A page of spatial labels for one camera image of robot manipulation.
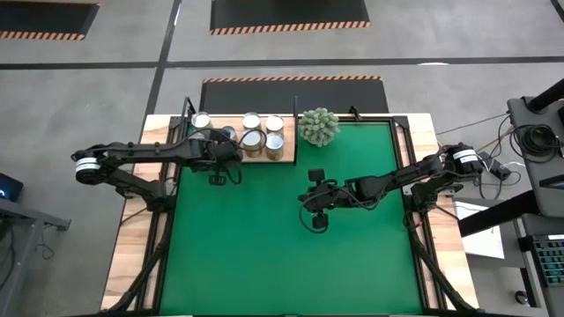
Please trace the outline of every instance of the gray floor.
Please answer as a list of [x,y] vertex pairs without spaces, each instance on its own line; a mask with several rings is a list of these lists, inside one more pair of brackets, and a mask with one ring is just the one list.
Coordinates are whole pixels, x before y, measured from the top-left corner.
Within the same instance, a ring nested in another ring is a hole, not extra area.
[[[156,62],[173,0],[103,0],[84,41],[0,41],[0,63]],[[169,61],[491,57],[564,55],[564,24],[548,0],[367,0],[372,27],[300,33],[209,35],[209,0],[184,1]],[[123,200],[109,186],[74,180],[70,154],[111,141],[137,141],[154,70],[0,71],[0,172],[26,184],[22,203],[70,217],[68,232],[47,232],[56,256],[37,262],[22,316],[94,313],[100,306]],[[535,95],[561,79],[564,63],[449,66],[285,67],[166,70],[156,114],[199,103],[207,77],[380,75],[390,112],[431,113],[437,132],[506,111],[509,98]],[[439,136],[476,147],[501,119]],[[520,162],[504,144],[502,163]],[[501,198],[527,189],[523,181]],[[494,188],[485,194],[493,196]],[[479,197],[468,184],[461,196]],[[482,308],[543,316],[512,302],[519,273],[471,262]]]

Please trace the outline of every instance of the succulent plant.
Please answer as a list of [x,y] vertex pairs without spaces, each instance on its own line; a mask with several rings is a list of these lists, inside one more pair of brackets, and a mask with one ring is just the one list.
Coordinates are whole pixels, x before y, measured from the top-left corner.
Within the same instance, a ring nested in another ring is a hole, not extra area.
[[338,117],[321,107],[305,111],[298,125],[301,137],[319,147],[333,141],[335,135],[340,132]]

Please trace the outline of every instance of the desk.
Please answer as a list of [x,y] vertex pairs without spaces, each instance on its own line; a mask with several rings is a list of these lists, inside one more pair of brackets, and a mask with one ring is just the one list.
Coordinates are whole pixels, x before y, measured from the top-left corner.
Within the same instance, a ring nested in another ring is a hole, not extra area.
[[[420,160],[426,155],[435,153],[437,150],[437,144],[430,115],[407,114],[406,116],[410,125],[415,158]],[[148,116],[145,122],[141,143],[165,143],[167,141],[170,119],[171,115]],[[400,144],[400,150],[402,154],[402,162],[406,165],[407,162],[409,162],[406,145]],[[134,173],[144,179],[155,180],[158,179],[160,169],[160,164],[143,164],[137,165]],[[307,181],[307,175],[303,175],[303,177],[304,180]],[[439,204],[443,208],[452,210],[452,203],[450,199],[446,197],[442,197]],[[123,217],[127,217],[143,207],[144,205],[140,199],[130,199],[125,205]],[[130,283],[137,275],[143,263],[147,247],[147,237],[150,234],[160,236],[162,232],[162,225],[156,228],[155,233],[150,233],[150,223],[152,217],[153,216],[150,213],[144,212],[138,217],[131,219],[118,232],[114,258],[109,271],[108,282],[104,292],[101,308],[108,308],[112,306],[121,297],[123,292],[127,290]],[[441,214],[440,212],[431,212],[429,214],[429,222],[433,232],[434,246],[438,262],[442,271],[463,298],[471,305],[477,306],[476,295],[456,221]],[[152,303],[152,295],[155,289],[155,277],[157,275],[158,270],[155,269],[152,273],[152,278],[148,283],[145,296],[147,300],[143,306],[150,306]],[[425,285],[429,295],[430,306],[436,307],[437,301],[434,297],[434,283],[427,273],[425,274]]]

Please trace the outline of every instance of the green tabletop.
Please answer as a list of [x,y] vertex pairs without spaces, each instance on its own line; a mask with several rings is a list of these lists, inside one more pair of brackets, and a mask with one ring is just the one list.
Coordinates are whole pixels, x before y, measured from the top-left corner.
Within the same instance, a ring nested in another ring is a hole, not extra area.
[[399,190],[376,210],[328,211],[325,234],[300,224],[309,169],[339,183],[397,169],[388,124],[341,131],[323,148],[300,140],[297,166],[244,164],[239,186],[182,173],[162,314],[421,312]]

